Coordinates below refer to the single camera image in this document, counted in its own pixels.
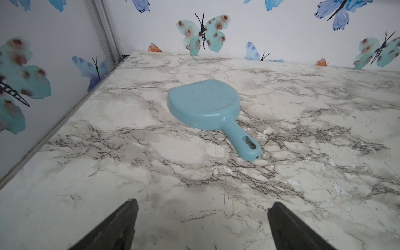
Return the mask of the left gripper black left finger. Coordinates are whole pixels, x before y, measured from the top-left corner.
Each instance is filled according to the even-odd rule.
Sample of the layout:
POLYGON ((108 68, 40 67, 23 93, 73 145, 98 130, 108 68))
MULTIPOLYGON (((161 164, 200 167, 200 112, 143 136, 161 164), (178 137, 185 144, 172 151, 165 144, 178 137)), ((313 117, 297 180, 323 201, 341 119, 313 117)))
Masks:
POLYGON ((69 250, 130 250, 139 206, 129 199, 69 250))

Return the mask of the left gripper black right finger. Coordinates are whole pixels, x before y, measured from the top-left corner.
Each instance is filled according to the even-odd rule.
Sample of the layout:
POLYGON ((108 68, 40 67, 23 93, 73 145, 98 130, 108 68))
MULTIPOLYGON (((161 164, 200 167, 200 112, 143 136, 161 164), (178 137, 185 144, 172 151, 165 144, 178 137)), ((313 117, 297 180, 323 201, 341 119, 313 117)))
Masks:
POLYGON ((281 202, 268 209, 268 221, 277 250, 335 250, 281 202))

